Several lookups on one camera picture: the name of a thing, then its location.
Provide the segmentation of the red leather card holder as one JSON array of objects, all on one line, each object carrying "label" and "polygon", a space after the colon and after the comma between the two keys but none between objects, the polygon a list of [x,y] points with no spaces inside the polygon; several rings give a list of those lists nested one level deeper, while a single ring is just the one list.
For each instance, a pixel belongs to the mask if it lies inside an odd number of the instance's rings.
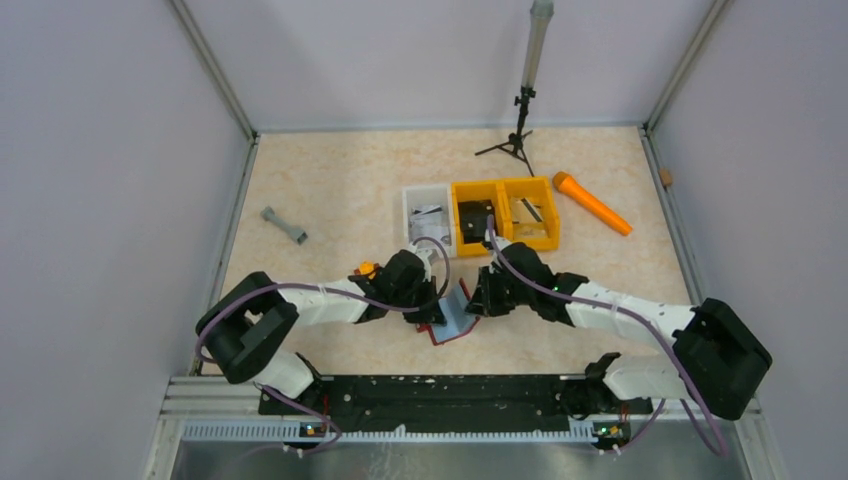
[{"label": "red leather card holder", "polygon": [[444,316],[443,325],[420,324],[415,327],[417,333],[427,333],[434,346],[444,345],[470,334],[480,321],[478,315],[468,313],[466,307],[471,294],[463,278],[458,280],[442,298],[438,305]]}]

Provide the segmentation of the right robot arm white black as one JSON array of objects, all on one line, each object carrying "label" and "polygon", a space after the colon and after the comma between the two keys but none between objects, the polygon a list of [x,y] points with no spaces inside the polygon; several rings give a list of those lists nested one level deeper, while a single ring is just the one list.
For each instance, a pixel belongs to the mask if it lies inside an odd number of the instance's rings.
[{"label": "right robot arm white black", "polygon": [[523,243],[506,245],[478,271],[466,310],[500,317],[526,306],[542,319],[603,330],[655,350],[653,356],[608,353],[586,369],[589,404],[612,412],[637,398],[691,400],[714,416],[743,416],[773,358],[727,303],[654,302],[611,290],[588,277],[555,273]]}]

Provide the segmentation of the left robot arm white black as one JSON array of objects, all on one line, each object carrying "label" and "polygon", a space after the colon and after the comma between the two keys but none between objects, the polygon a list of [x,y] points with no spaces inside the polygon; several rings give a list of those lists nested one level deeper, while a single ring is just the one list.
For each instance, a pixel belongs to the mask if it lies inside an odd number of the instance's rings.
[{"label": "left robot arm white black", "polygon": [[319,404],[321,388],[307,361],[283,348],[294,327],[362,324],[390,312],[413,325],[443,325],[439,302],[446,291],[436,285],[427,254],[412,247],[329,283],[275,283],[257,271],[198,321],[196,352],[229,383],[270,387],[292,410],[308,413]]}]

